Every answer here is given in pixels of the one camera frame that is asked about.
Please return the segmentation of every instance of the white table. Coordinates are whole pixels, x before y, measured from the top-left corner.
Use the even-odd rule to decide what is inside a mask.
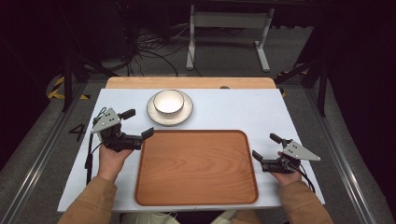
[[[265,159],[276,159],[282,146],[269,138],[270,133],[300,142],[291,121],[288,109],[277,89],[272,90],[194,90],[182,89],[193,101],[191,116],[175,127],[163,127],[152,121],[146,111],[147,101],[161,89],[103,89],[100,92],[91,120],[104,107],[113,107],[117,113],[134,108],[136,115],[121,122],[121,130],[127,134],[141,134],[147,128],[157,130],[241,130],[247,134],[251,150],[256,150]],[[86,133],[76,157],[75,164],[67,180],[58,211],[64,212],[85,188],[89,132]],[[97,136],[93,146],[99,144]],[[263,209],[281,205],[278,197],[277,181],[268,173],[263,173],[260,163],[253,160],[254,172],[259,188],[259,199],[253,204],[200,205],[200,206],[140,206],[134,201],[134,188],[138,172],[140,151],[127,159],[116,181],[118,191],[113,211],[190,211],[224,209]],[[313,170],[308,161],[302,161],[309,178],[313,182],[322,203],[324,199]],[[92,175],[98,168],[98,153],[93,156]]]

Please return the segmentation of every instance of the tan sleeve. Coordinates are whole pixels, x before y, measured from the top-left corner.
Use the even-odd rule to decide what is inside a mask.
[[[242,210],[233,219],[233,224],[262,224],[256,211]]]
[[[114,183],[94,177],[66,209],[58,223],[110,223],[116,191]]]
[[[290,223],[332,223],[329,213],[305,182],[289,184],[279,194]]]

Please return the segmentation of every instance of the wooden edge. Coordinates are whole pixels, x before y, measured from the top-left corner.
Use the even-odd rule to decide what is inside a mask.
[[[269,77],[111,77],[106,89],[276,89]]]
[[[250,145],[248,144],[248,136],[245,132],[241,131],[241,130],[156,130],[154,131],[156,133],[240,133],[242,135],[242,137],[245,140],[245,144],[246,144],[246,150],[247,150],[247,158],[249,160],[249,168],[250,168],[250,173],[252,174],[252,180],[253,180],[253,188],[254,188],[254,195],[252,200],[248,201],[248,202],[242,202],[242,203],[205,203],[205,204],[197,204],[197,203],[181,203],[181,204],[168,204],[168,203],[146,203],[146,202],[142,202],[140,200],[140,193],[139,190],[141,189],[140,186],[140,182],[141,182],[141,169],[143,166],[143,159],[146,158],[146,145],[143,144],[142,146],[142,154],[140,156],[140,162],[139,162],[139,167],[138,167],[138,173],[137,173],[137,178],[136,178],[136,187],[135,187],[135,191],[134,191],[134,200],[136,201],[137,204],[141,205],[141,206],[192,206],[192,205],[199,205],[199,206],[208,206],[208,205],[230,205],[230,204],[249,204],[249,203],[255,203],[257,202],[257,200],[259,199],[259,190],[258,190],[258,183],[257,183],[257,179],[256,179],[256,175],[254,172],[254,165],[253,165],[253,159],[250,156]]]

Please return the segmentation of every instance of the wooden board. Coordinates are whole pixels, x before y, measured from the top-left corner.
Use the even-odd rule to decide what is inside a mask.
[[[111,77],[106,89],[276,89],[269,77]]]
[[[144,206],[258,199],[248,138],[234,130],[155,131],[142,148],[135,200]]]

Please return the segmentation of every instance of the brown tray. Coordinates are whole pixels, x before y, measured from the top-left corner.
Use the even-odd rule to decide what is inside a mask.
[[[142,148],[134,196],[144,206],[256,202],[247,136],[237,130],[155,131]]]

